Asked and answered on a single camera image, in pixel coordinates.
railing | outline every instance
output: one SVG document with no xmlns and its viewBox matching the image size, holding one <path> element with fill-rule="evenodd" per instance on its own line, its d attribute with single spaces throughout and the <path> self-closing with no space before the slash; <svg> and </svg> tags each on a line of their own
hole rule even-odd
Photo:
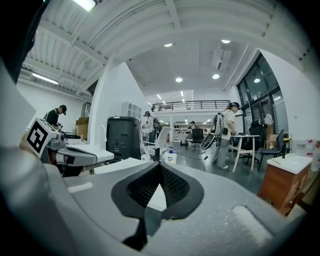
<svg viewBox="0 0 320 256">
<path fill-rule="evenodd" d="M 196 100 L 157 103 L 150 105 L 152 111 L 182 111 L 182 110 L 217 110 L 225 109 L 230 100 Z"/>
</svg>

white chair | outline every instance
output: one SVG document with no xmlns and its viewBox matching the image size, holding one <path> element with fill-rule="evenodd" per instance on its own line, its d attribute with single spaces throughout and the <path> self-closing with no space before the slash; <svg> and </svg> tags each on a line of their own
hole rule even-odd
<svg viewBox="0 0 320 256">
<path fill-rule="evenodd" d="M 160 134 L 159 134 L 159 137 L 158 139 L 154 142 L 154 143 L 151 143 L 151 142 L 148 142 L 148 141 L 142 141 L 141 143 L 141 147 L 144 151 L 145 154 L 149 154 L 149 155 L 155 155 L 156 154 L 156 151 L 155 149 L 156 148 L 160 148 L 160 154 L 163 154 L 165 151 L 167 151 L 167 136 L 168 136 L 168 133 L 171 131 L 172 129 L 170 127 L 163 127 Z"/>
</svg>

cardboard box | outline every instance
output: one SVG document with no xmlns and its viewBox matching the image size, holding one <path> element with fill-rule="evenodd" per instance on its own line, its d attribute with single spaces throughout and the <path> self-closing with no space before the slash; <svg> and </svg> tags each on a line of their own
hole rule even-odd
<svg viewBox="0 0 320 256">
<path fill-rule="evenodd" d="M 266 141 L 265 149 L 269 150 L 271 146 L 273 146 L 275 150 L 277 149 L 277 136 L 278 134 L 271 134 L 269 136 L 268 140 Z"/>
<path fill-rule="evenodd" d="M 88 126 L 89 117 L 80 117 L 79 120 L 75 121 L 75 126 L 77 126 L 77 135 L 83 135 L 85 141 L 88 140 Z"/>
</svg>

soap bottle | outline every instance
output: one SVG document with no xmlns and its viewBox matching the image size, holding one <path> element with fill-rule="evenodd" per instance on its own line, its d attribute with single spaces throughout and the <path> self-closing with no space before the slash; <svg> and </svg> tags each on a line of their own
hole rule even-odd
<svg viewBox="0 0 320 256">
<path fill-rule="evenodd" d="M 165 163 L 168 163 L 168 164 L 175 164 L 177 161 L 177 154 L 174 153 L 173 151 L 173 147 L 170 146 L 170 151 L 169 153 L 166 153 L 165 154 Z"/>
</svg>

recessed light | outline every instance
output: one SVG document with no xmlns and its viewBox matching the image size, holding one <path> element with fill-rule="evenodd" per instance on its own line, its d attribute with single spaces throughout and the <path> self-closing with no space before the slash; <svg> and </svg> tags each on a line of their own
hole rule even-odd
<svg viewBox="0 0 320 256">
<path fill-rule="evenodd" d="M 52 79 L 50 79 L 50 78 L 47 78 L 47 77 L 45 77 L 45 76 L 43 76 L 43 75 L 39 75 L 39 74 L 36 74 L 36 73 L 32 73 L 32 75 L 33 75 L 34 77 L 36 77 L 36 78 L 42 79 L 42 80 L 47 81 L 47 82 L 49 82 L 49 83 L 52 83 L 52 84 L 55 84 L 55 85 L 59 84 L 59 82 L 57 82 L 57 81 L 55 81 L 55 80 L 52 80 Z"/>
<path fill-rule="evenodd" d="M 78 5 L 80 5 L 87 12 L 90 12 L 93 7 L 95 7 L 96 3 L 93 0 L 73 0 Z"/>
</svg>

